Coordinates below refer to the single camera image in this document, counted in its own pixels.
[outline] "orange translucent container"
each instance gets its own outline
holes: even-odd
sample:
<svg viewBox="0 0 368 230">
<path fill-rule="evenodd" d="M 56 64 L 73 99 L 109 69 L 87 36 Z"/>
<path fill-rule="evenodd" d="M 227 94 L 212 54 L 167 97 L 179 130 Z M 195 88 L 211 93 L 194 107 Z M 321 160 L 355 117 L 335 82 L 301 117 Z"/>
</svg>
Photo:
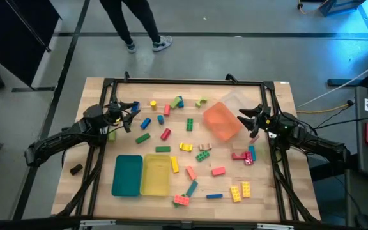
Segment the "orange translucent container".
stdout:
<svg viewBox="0 0 368 230">
<path fill-rule="evenodd" d="M 222 102 L 217 102 L 204 112 L 204 122 L 221 141 L 230 140 L 242 127 L 241 122 Z"/>
</svg>

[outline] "black pants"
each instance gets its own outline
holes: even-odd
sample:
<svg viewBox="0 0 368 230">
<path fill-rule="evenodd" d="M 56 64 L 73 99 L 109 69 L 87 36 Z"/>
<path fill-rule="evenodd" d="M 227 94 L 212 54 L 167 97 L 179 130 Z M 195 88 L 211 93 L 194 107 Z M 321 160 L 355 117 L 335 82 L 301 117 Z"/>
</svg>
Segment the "black pants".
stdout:
<svg viewBox="0 0 368 230">
<path fill-rule="evenodd" d="M 160 42 L 160 36 L 158 35 L 153 12 L 151 12 L 150 5 L 147 0 L 100 0 L 120 38 L 123 39 L 126 44 L 131 44 L 133 42 L 130 37 L 130 32 L 128 32 L 123 12 L 121 11 L 122 1 L 140 20 L 151 40 L 153 40 L 153 42 Z"/>
</svg>

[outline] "person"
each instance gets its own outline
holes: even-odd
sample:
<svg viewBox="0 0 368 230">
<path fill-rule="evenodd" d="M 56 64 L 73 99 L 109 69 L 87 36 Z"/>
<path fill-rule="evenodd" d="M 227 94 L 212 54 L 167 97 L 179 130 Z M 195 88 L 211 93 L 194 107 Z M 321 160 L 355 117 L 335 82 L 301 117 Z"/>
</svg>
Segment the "person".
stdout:
<svg viewBox="0 0 368 230">
<path fill-rule="evenodd" d="M 172 44 L 173 38 L 171 36 L 158 35 L 153 12 L 147 0 L 100 0 L 120 38 L 125 41 L 129 53 L 136 52 L 136 48 L 132 37 L 130 37 L 130 32 L 128 31 L 123 12 L 121 11 L 122 1 L 146 29 L 148 36 L 153 41 L 154 52 L 161 51 Z"/>
</svg>

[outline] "blue lego brick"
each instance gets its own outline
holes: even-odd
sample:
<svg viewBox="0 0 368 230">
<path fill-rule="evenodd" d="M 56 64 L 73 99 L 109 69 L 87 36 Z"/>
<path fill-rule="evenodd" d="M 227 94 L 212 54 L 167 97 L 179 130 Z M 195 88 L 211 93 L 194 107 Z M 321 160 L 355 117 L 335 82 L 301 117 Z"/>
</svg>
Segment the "blue lego brick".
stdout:
<svg viewBox="0 0 368 230">
<path fill-rule="evenodd" d="M 178 107 L 182 108 L 182 107 L 184 107 L 183 97 L 182 96 L 178 96 L 178 97 L 181 99 L 181 101 L 178 103 Z"/>
<path fill-rule="evenodd" d="M 151 122 L 151 119 L 150 118 L 146 118 L 146 119 L 144 119 L 143 123 L 141 123 L 140 127 L 143 130 L 145 130 L 147 128 L 148 124 L 150 124 L 150 122 Z"/>
<path fill-rule="evenodd" d="M 216 199 L 216 198 L 222 198 L 222 194 L 210 194 L 210 195 L 207 195 L 207 199 Z"/>
<path fill-rule="evenodd" d="M 164 124 L 164 118 L 163 118 L 163 115 L 158 115 L 158 116 L 157 116 L 157 119 L 158 119 L 158 123 L 159 123 L 160 125 L 163 125 L 163 124 Z"/>
<path fill-rule="evenodd" d="M 250 151 L 250 154 L 252 155 L 252 160 L 256 161 L 255 147 L 249 146 L 249 151 Z"/>
<path fill-rule="evenodd" d="M 140 107 L 140 102 L 136 102 L 134 101 L 134 106 L 132 107 L 132 112 L 137 112 L 139 110 L 139 107 Z"/>
<path fill-rule="evenodd" d="M 190 188 L 187 190 L 187 193 L 185 194 L 188 197 L 191 197 L 191 195 L 194 193 L 194 190 L 197 188 L 198 182 L 193 181 Z"/>
</svg>

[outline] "red lego duplo brick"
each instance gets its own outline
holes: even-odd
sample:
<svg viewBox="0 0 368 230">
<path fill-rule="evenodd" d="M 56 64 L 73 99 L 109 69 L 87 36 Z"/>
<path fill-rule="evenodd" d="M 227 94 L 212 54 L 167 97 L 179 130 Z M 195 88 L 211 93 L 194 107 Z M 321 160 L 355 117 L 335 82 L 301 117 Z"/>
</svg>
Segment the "red lego duplo brick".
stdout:
<svg viewBox="0 0 368 230">
<path fill-rule="evenodd" d="M 189 197 L 183 197 L 180 195 L 174 196 L 174 203 L 188 206 L 190 204 L 190 198 Z"/>
<path fill-rule="evenodd" d="M 241 155 L 236 155 L 235 153 L 232 154 L 233 160 L 245 160 L 247 158 L 246 153 L 241 153 Z"/>
<path fill-rule="evenodd" d="M 197 178 L 197 175 L 196 173 L 194 172 L 194 170 L 192 169 L 191 166 L 188 166 L 186 168 L 187 172 L 188 172 L 188 175 L 190 176 L 191 180 L 195 180 Z"/>
<path fill-rule="evenodd" d="M 163 132 L 163 134 L 161 135 L 161 140 L 165 141 L 167 140 L 167 138 L 170 136 L 171 134 L 171 130 L 169 128 L 166 128 Z"/>
<path fill-rule="evenodd" d="M 211 170 L 211 173 L 213 176 L 219 176 L 221 174 L 225 173 L 225 167 L 218 167 L 213 170 Z"/>
<path fill-rule="evenodd" d="M 254 161 L 252 160 L 252 154 L 250 153 L 250 151 L 246 151 L 246 159 L 245 159 L 245 164 L 246 165 L 252 165 L 254 163 Z"/>
<path fill-rule="evenodd" d="M 170 105 L 165 105 L 164 106 L 164 116 L 170 116 Z"/>
</svg>

